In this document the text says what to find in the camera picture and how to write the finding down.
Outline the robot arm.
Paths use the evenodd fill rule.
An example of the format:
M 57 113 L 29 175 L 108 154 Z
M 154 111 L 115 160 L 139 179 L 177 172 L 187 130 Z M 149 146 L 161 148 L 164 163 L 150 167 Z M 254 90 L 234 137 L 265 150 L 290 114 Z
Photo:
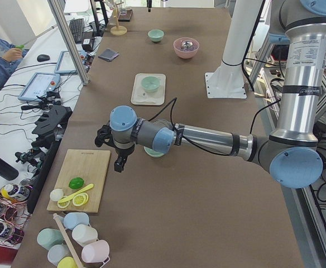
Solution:
M 136 145 L 167 153 L 188 142 L 208 153 L 238 156 L 254 162 L 288 188 L 304 188 L 321 175 L 323 163 L 313 134 L 322 93 L 326 57 L 326 1 L 273 1 L 270 31 L 290 41 L 276 128 L 269 137 L 213 131 L 153 117 L 137 117 L 129 106 L 114 108 L 98 130 L 96 146 L 117 152 L 114 169 L 121 172 Z

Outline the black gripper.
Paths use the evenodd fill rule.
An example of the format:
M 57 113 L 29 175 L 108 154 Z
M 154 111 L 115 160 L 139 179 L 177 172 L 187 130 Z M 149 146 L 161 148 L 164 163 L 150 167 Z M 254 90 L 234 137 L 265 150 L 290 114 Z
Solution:
M 113 130 L 109 126 L 109 122 L 103 125 L 98 131 L 94 140 L 96 147 L 107 145 L 115 149 L 118 157 L 114 162 L 114 170 L 116 172 L 122 172 L 127 162 L 127 158 L 134 152 L 135 145 L 133 142 L 118 142 L 114 139 Z

